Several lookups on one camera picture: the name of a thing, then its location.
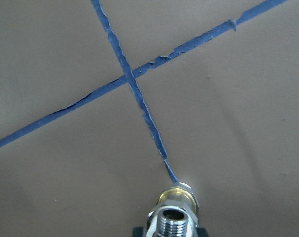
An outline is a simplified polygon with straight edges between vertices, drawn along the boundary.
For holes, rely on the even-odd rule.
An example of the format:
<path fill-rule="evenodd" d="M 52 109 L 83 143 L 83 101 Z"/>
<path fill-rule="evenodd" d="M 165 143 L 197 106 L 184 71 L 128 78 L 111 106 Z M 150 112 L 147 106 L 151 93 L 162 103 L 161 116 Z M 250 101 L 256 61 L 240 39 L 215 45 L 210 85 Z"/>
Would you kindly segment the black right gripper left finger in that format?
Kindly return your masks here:
<path fill-rule="evenodd" d="M 132 237 L 146 237 L 146 228 L 134 227 L 132 230 Z"/>

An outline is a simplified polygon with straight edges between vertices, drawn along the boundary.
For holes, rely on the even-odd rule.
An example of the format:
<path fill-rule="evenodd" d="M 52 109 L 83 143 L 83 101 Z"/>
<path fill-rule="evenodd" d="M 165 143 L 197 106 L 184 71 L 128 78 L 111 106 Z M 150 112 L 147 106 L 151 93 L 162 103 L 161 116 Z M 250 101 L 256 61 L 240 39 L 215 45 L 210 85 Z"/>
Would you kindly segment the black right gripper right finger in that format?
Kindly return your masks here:
<path fill-rule="evenodd" d="M 209 237 L 209 234 L 205 228 L 198 228 L 198 237 Z"/>

